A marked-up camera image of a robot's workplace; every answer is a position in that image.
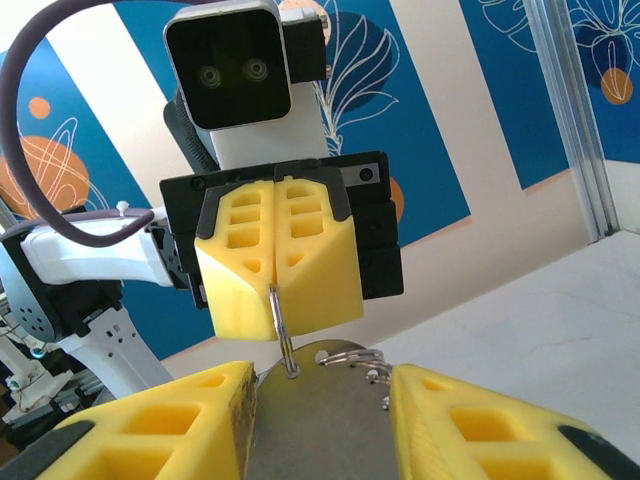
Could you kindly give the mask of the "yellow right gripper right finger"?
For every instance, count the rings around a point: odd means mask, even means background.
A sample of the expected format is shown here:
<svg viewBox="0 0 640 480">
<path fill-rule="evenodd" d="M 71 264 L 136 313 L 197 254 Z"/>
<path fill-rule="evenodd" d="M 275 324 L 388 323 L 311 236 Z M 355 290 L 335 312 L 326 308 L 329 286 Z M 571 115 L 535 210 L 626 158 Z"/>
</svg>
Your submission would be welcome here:
<svg viewBox="0 0 640 480">
<path fill-rule="evenodd" d="M 410 364 L 393 368 L 402 479 L 636 479 L 639 465 L 586 423 Z"/>
</svg>

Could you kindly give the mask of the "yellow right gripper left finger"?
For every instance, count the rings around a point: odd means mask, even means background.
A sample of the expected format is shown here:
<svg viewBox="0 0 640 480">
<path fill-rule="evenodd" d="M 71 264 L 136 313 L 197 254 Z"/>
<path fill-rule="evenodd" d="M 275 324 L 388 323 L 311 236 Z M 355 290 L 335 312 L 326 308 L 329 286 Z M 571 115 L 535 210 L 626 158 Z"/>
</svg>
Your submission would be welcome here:
<svg viewBox="0 0 640 480">
<path fill-rule="evenodd" d="M 232 361 L 82 410 L 12 461 L 15 479 L 243 479 L 253 363 Z"/>
</svg>

